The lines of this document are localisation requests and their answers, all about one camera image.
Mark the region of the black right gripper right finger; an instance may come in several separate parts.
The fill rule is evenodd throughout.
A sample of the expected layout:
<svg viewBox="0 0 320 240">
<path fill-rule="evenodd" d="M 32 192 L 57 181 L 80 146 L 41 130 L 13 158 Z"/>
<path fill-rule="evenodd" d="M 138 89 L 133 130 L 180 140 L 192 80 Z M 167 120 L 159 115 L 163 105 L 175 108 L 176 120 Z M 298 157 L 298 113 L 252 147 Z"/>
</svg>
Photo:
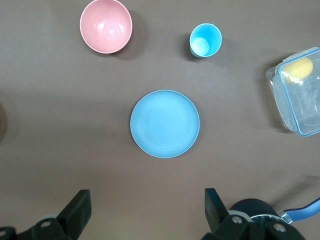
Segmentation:
<svg viewBox="0 0 320 240">
<path fill-rule="evenodd" d="M 203 240 L 303 240 L 303 235 L 266 202 L 248 198 L 227 209 L 214 188 L 204 194 L 210 228 Z"/>
</svg>

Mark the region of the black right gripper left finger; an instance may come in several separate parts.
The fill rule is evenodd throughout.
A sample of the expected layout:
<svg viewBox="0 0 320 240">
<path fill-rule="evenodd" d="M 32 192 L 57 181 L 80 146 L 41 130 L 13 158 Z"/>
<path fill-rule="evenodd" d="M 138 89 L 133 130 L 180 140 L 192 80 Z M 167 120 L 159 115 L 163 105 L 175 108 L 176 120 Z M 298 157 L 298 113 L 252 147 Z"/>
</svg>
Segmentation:
<svg viewBox="0 0 320 240">
<path fill-rule="evenodd" d="M 42 219 L 21 233 L 17 233 L 14 227 L 1 227 L 0 238 L 2 240 L 77 240 L 91 215 L 90 190 L 82 189 L 56 217 Z"/>
</svg>

